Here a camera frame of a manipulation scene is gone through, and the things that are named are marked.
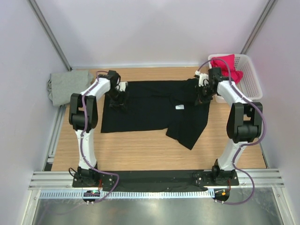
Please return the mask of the black t shirt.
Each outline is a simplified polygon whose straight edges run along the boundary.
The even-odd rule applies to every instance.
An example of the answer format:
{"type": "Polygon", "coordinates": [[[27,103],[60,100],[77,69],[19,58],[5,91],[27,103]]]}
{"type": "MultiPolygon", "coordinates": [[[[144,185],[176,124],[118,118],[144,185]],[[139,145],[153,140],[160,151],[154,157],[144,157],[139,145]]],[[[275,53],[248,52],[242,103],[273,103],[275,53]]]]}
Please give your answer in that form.
{"type": "Polygon", "coordinates": [[[127,110],[110,107],[105,97],[102,133],[166,129],[166,135],[191,150],[208,123],[210,104],[200,103],[197,79],[129,82],[127,110]]]}

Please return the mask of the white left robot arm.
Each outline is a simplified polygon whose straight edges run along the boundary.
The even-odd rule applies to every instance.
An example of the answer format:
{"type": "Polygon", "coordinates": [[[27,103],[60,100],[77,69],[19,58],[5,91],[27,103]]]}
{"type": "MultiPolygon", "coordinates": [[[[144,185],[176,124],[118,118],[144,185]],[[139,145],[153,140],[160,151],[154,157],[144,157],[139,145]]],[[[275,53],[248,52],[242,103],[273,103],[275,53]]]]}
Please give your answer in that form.
{"type": "Polygon", "coordinates": [[[121,76],[114,70],[99,71],[94,83],[81,93],[73,93],[70,98],[69,123],[78,140],[79,165],[74,172],[75,188],[93,188],[100,184],[101,174],[94,152],[94,130],[98,124],[98,100],[106,95],[109,106],[125,112],[127,110],[127,82],[121,81],[121,76]]]}

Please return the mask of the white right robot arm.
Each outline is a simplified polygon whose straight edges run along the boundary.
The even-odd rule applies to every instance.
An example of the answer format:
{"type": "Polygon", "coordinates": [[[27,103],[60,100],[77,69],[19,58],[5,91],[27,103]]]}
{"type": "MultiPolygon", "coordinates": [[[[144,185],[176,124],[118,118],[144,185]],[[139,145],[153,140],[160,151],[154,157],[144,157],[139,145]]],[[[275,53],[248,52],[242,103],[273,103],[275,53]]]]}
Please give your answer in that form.
{"type": "Polygon", "coordinates": [[[210,180],[218,186],[229,184],[236,179],[236,163],[247,146],[261,135],[263,119],[261,103],[247,98],[229,76],[223,76],[219,67],[208,73],[195,72],[198,102],[209,103],[214,95],[220,95],[230,106],[226,125],[229,141],[222,155],[215,161],[210,173],[210,180]]]}

